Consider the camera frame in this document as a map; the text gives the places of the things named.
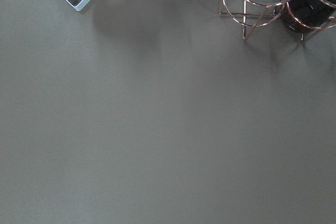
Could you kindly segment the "tea bottle in rack front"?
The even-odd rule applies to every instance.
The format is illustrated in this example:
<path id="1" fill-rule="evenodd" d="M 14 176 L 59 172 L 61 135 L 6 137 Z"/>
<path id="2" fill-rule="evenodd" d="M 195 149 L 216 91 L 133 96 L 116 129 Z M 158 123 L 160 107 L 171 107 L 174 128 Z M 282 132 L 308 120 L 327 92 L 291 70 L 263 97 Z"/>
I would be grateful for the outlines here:
<path id="1" fill-rule="evenodd" d="M 326 0 L 335 4 L 335 0 Z M 319 27 L 335 12 L 335 8 L 320 0 L 291 0 L 288 10 L 283 12 L 282 22 L 290 30 L 309 33 L 309 27 Z"/>

